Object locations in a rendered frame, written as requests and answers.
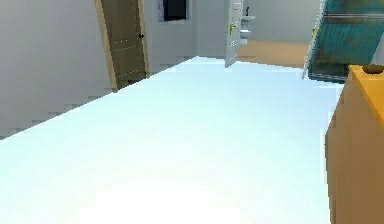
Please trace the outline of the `white room door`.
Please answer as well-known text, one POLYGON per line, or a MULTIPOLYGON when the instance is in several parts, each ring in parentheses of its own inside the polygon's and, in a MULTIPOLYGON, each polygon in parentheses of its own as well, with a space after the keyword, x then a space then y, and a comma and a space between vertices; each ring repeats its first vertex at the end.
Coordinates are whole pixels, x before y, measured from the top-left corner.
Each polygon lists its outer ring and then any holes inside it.
POLYGON ((243 10, 243 0, 225 0, 226 3, 226 51, 225 67, 229 68, 237 61, 238 46, 240 39, 241 16, 243 10), (229 35, 228 25, 235 24, 237 27, 229 35))

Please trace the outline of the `white toilet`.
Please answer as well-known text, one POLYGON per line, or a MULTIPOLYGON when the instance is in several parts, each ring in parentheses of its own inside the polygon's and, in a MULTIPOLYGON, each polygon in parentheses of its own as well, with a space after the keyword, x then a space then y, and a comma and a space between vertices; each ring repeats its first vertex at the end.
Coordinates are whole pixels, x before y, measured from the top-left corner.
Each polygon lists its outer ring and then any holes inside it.
POLYGON ((248 42, 248 38, 250 37, 251 32, 249 30, 241 30, 240 31, 240 39, 239 45, 246 46, 248 42))

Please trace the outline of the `brown room door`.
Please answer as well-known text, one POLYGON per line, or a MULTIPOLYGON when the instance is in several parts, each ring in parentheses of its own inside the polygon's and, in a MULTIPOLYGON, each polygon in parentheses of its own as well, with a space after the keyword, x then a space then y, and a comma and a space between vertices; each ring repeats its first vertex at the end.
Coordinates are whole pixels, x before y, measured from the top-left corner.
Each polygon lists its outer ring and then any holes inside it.
POLYGON ((143 0, 94 0, 110 86, 118 92, 149 76, 143 0))

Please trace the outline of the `orange wooden cabinet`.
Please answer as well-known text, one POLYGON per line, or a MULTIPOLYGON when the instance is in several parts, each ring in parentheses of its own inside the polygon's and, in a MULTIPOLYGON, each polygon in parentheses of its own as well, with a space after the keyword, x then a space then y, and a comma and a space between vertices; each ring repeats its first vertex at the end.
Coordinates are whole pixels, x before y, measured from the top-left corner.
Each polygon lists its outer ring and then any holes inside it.
POLYGON ((325 135, 331 224, 384 224, 384 71, 351 65, 325 135))

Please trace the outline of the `brown round object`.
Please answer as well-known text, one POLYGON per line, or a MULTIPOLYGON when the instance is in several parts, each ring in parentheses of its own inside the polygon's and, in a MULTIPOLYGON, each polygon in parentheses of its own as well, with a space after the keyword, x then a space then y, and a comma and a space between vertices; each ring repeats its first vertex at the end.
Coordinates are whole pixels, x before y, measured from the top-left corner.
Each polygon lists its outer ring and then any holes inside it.
POLYGON ((384 71, 384 66, 370 64, 370 65, 364 65, 362 69, 367 74, 380 74, 384 71))

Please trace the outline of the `white wall sink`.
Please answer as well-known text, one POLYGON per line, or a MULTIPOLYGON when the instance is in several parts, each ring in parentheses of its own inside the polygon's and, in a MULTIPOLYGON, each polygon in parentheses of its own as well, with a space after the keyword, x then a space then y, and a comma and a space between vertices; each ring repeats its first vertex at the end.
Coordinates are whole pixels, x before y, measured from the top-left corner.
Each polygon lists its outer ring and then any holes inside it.
POLYGON ((245 15, 241 17, 241 28, 247 30, 249 27, 249 22, 254 19, 255 17, 249 14, 249 7, 246 7, 245 15))

